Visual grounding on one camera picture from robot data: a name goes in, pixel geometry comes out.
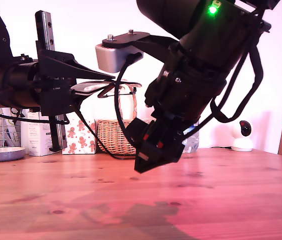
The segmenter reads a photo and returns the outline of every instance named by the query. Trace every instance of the gingerbread man print box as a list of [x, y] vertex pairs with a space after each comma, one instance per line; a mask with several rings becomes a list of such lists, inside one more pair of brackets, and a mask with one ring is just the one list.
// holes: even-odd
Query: gingerbread man print box
[[[74, 113], [67, 114], [70, 124], [65, 125], [67, 148], [62, 150], [62, 154], [95, 154], [96, 139], [85, 126], [85, 124]], [[90, 128], [96, 131], [96, 121], [87, 119], [85, 121]]]

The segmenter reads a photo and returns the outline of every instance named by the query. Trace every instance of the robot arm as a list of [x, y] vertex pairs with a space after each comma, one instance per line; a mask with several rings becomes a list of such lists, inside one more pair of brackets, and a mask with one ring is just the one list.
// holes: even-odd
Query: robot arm
[[[145, 104], [154, 107], [152, 116], [156, 121], [146, 124], [136, 118], [126, 129], [121, 127], [136, 147], [134, 169], [137, 172], [178, 162], [184, 139], [213, 117], [223, 123], [238, 118], [258, 89], [263, 69], [257, 44], [260, 36], [271, 28], [262, 17], [265, 10], [273, 9], [279, 0], [243, 2], [255, 7], [255, 11], [248, 12], [231, 0], [137, 0], [146, 17], [179, 41], [144, 32], [127, 33], [102, 41], [106, 48], [121, 52], [137, 48], [164, 63], [159, 76], [145, 93]], [[228, 118], [221, 108], [248, 54], [255, 73], [254, 84], [234, 116]], [[226, 93], [217, 106], [215, 99], [226, 86], [226, 77], [237, 62]], [[212, 114], [195, 130], [184, 135], [184, 130], [199, 120], [209, 103]]]

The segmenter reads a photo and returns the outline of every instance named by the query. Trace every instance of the black cable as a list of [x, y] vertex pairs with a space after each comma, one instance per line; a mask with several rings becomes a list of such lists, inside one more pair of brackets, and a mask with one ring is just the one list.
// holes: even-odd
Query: black cable
[[79, 119], [84, 123], [84, 125], [89, 129], [89, 131], [92, 133], [92, 135], [95, 137], [95, 139], [101, 144], [101, 146], [104, 148], [104, 150], [106, 151], [106, 153], [108, 153], [112, 158], [114, 159], [119, 159], [119, 160], [130, 160], [130, 159], [135, 159], [134, 157], [118, 157], [119, 154], [113, 154], [111, 153], [106, 146], [103, 144], [103, 142], [98, 138], [98, 136], [95, 134], [95, 132], [92, 130], [92, 128], [89, 126], [89, 124], [87, 123], [87, 121], [85, 120], [84, 116], [82, 115], [81, 111], [79, 110], [79, 108], [73, 104], [72, 108], [74, 110], [74, 112], [76, 113], [76, 115], [79, 117]]
[[[255, 40], [255, 35], [258, 34], [259, 32], [259, 26], [260, 26], [260, 22], [262, 21], [262, 18], [264, 16], [265, 13], [265, 9], [262, 9], [260, 11], [260, 13], [257, 16], [257, 20], [256, 20], [256, 25], [255, 28], [253, 28], [253, 30], [251, 31], [252, 35], [250, 37], [250, 42], [248, 43], [248, 46], [246, 47], [245, 51], [243, 52], [243, 55], [239, 61], [239, 63], [237, 64], [234, 73], [231, 77], [231, 80], [229, 82], [229, 85], [223, 95], [223, 98], [221, 99], [220, 104], [217, 106], [217, 108], [220, 110], [226, 103], [230, 92], [236, 82], [236, 79], [239, 75], [239, 72], [241, 71], [241, 68], [243, 67], [243, 64], [245, 63], [249, 51], [251, 50], [251, 48], [253, 47], [252, 45], [254, 44], [254, 40]], [[193, 130], [191, 130], [190, 132], [188, 132], [186, 135], [182, 136], [179, 138], [180, 142], [183, 142], [184, 140], [188, 139], [189, 137], [191, 137], [193, 134], [195, 134], [196, 132], [198, 132], [203, 126], [205, 126], [208, 122], [210, 122], [213, 119], [214, 115], [213, 113], [210, 114], [205, 120], [203, 120], [197, 127], [195, 127]]]
[[129, 65], [133, 64], [135, 62], [136, 59], [140, 58], [140, 56], [142, 56], [142, 54], [140, 52], [135, 53], [135, 54], [129, 54], [126, 57], [125, 63], [121, 68], [121, 71], [119, 73], [119, 75], [117, 76], [116, 82], [115, 82], [115, 88], [114, 88], [114, 108], [115, 108], [115, 114], [116, 114], [116, 118], [117, 121], [120, 125], [120, 128], [122, 130], [123, 135], [125, 136], [126, 140], [131, 144], [131, 146], [137, 148], [138, 146], [136, 145], [136, 143], [132, 140], [131, 136], [129, 135], [129, 133], [126, 130], [125, 124], [122, 120], [122, 117], [120, 115], [120, 108], [119, 108], [119, 87], [120, 87], [120, 83], [121, 83], [121, 79], [125, 73], [125, 71], [127, 70], [127, 68], [129, 67]]
[[232, 149], [230, 146], [213, 146], [212, 149]]
[[[21, 122], [28, 122], [28, 123], [36, 123], [36, 124], [49, 124], [50, 123], [49, 120], [28, 119], [28, 118], [21, 118], [21, 117], [15, 117], [15, 116], [6, 116], [6, 115], [2, 115], [2, 114], [0, 114], [0, 118], [16, 120], [16, 121], [21, 121]], [[70, 121], [69, 120], [65, 120], [65, 121], [64, 120], [61, 120], [61, 121], [56, 120], [55, 123], [60, 124], [60, 125], [67, 125], [67, 124], [70, 123]]]

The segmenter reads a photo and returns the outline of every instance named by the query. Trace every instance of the basket handle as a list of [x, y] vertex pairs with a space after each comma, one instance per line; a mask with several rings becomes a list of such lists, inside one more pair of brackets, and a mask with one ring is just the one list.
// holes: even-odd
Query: basket handle
[[[133, 87], [132, 86], [129, 86], [129, 89], [131, 92], [133, 92]], [[122, 113], [122, 109], [121, 109], [121, 97], [119, 95], [119, 109], [120, 109], [120, 115], [121, 115], [121, 118], [123, 119], [123, 113]], [[137, 117], [137, 96], [136, 94], [132, 94], [132, 100], [133, 100], [133, 119], [135, 119]]]

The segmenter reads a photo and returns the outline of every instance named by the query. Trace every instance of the wicker basket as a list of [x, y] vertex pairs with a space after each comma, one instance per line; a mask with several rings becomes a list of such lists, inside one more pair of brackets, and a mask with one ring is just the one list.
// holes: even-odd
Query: wicker basket
[[[137, 117], [137, 98], [135, 94], [132, 94], [133, 98], [133, 119]], [[119, 109], [121, 118], [123, 117], [121, 104], [120, 104], [120, 96], [119, 96]], [[124, 126], [127, 127], [131, 123], [132, 119], [124, 120]], [[143, 120], [146, 123], [150, 123], [150, 119]], [[123, 132], [121, 131], [118, 120], [99, 120], [97, 126], [97, 136], [104, 144], [104, 146], [110, 151], [112, 154], [118, 155], [134, 155], [136, 154], [136, 149], [131, 146]], [[105, 152], [105, 149], [98, 142], [100, 149]]]

